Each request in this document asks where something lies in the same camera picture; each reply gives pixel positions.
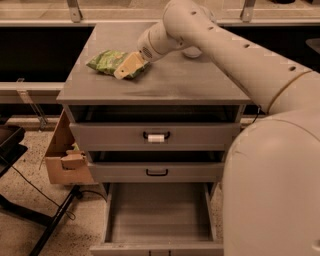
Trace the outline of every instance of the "black chair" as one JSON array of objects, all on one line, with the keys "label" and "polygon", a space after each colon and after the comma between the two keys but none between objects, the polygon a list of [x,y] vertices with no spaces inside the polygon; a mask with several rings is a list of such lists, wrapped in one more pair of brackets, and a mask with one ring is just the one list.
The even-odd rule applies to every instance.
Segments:
[{"label": "black chair", "polygon": [[[25,130],[19,126],[0,125],[0,179],[12,167],[12,165],[28,150],[26,146],[19,143],[23,140]],[[0,210],[20,218],[46,227],[43,235],[29,255],[39,255],[50,235],[58,225],[64,213],[67,211],[73,198],[82,197],[79,186],[74,186],[64,202],[58,207],[53,217],[11,203],[0,194]]]}]

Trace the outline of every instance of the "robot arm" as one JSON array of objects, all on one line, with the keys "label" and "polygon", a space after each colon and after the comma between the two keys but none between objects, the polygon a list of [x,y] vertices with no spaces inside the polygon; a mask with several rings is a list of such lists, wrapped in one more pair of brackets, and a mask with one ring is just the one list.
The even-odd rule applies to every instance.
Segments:
[{"label": "robot arm", "polygon": [[189,46],[277,114],[245,129],[228,152],[224,255],[320,255],[320,75],[218,27],[191,0],[169,2],[138,42],[151,62]]},{"label": "robot arm", "polygon": [[[318,73],[220,28],[209,16],[191,0],[170,1],[162,21],[138,40],[140,54],[154,62],[171,51],[195,46],[265,113],[299,109],[318,101]],[[293,99],[288,94],[304,96]]]}]

